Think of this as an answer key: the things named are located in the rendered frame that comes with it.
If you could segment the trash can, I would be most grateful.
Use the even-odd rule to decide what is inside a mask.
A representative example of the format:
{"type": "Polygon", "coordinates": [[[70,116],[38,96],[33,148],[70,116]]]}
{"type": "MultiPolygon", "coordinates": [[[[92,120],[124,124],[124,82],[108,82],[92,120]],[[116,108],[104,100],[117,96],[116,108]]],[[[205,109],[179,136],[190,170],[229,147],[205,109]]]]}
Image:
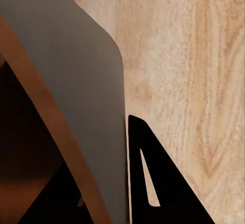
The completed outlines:
{"type": "Polygon", "coordinates": [[[0,0],[0,224],[63,161],[94,224],[130,224],[120,50],[74,0],[0,0]]]}

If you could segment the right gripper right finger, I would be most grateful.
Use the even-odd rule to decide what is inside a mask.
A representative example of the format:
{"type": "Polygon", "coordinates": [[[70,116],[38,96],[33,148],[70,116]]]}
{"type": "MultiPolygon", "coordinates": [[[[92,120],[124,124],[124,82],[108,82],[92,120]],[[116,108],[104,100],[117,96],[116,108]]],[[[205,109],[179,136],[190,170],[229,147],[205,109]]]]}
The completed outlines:
{"type": "Polygon", "coordinates": [[[215,224],[148,124],[128,116],[132,224],[215,224]],[[149,204],[140,149],[160,207],[149,204]]]}

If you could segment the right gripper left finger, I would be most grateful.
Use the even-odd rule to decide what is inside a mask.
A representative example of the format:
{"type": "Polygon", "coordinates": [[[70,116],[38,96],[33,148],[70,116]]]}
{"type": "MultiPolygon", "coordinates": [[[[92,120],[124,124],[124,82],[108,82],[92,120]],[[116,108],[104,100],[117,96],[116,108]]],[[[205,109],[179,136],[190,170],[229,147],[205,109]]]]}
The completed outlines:
{"type": "Polygon", "coordinates": [[[65,161],[17,224],[94,224],[65,161]]]}

